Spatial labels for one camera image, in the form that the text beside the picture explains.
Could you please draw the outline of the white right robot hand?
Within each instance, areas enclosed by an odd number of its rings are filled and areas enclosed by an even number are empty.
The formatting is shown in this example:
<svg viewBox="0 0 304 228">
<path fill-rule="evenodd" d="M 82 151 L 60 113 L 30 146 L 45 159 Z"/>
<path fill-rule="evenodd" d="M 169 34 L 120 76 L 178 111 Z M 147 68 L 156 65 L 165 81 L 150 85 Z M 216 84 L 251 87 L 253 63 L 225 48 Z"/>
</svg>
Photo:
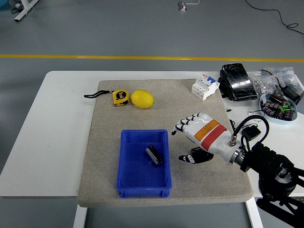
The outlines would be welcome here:
<svg viewBox="0 0 304 228">
<path fill-rule="evenodd" d="M 178 131 L 183 132 L 204 151 L 218 154 L 229 163 L 236 161 L 240 142 L 226 127 L 209 115 L 197 113 L 180 120 L 171 134 L 175 135 Z"/>
</svg>

